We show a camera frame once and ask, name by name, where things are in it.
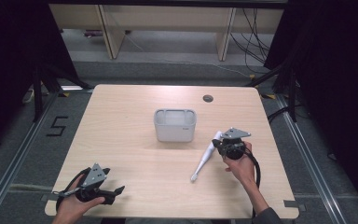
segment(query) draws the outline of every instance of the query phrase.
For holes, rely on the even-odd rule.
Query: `sleeve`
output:
[[[275,213],[272,208],[268,208],[261,212],[257,217],[253,219],[254,224],[276,224],[282,223],[281,219]]]

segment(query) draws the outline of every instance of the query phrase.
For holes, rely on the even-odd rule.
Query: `hand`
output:
[[[252,144],[248,142],[244,142],[244,144],[252,152]],[[245,154],[235,161],[225,157],[223,158],[223,162],[228,165],[226,171],[232,172],[244,187],[255,183],[255,165]]]
[[[74,189],[83,175],[77,178],[69,189]],[[58,208],[57,215],[53,220],[53,224],[69,224],[76,223],[83,214],[85,214],[92,207],[104,202],[104,197],[95,198],[89,202],[83,203],[78,200],[75,194],[62,200]]]

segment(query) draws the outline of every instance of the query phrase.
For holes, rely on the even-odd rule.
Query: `plastic container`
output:
[[[154,123],[157,139],[161,142],[191,142],[197,115],[191,109],[158,109]]]

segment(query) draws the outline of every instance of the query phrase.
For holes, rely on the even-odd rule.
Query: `wooden table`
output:
[[[213,101],[203,101],[204,95]],[[153,116],[160,108],[187,108],[197,113],[194,140],[162,143]],[[53,190],[63,190],[81,170],[98,162],[111,168],[101,189],[126,186],[113,205],[88,211],[95,217],[249,218],[252,205],[245,190],[217,150],[196,182],[190,177],[216,131],[230,127],[252,134],[261,166],[260,190],[281,218],[296,218],[282,160],[265,110],[254,88],[199,86],[99,85],[80,122]],[[46,213],[55,215],[55,202]]]

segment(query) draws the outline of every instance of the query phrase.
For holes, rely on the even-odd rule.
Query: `person's left hand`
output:
[[[83,175],[77,178],[69,189],[76,188],[79,180]],[[57,215],[53,220],[53,224],[69,224],[76,223],[83,214],[85,214],[92,207],[104,202],[104,197],[95,198],[89,202],[83,203],[78,200],[75,194],[62,200],[60,207],[58,208]]]

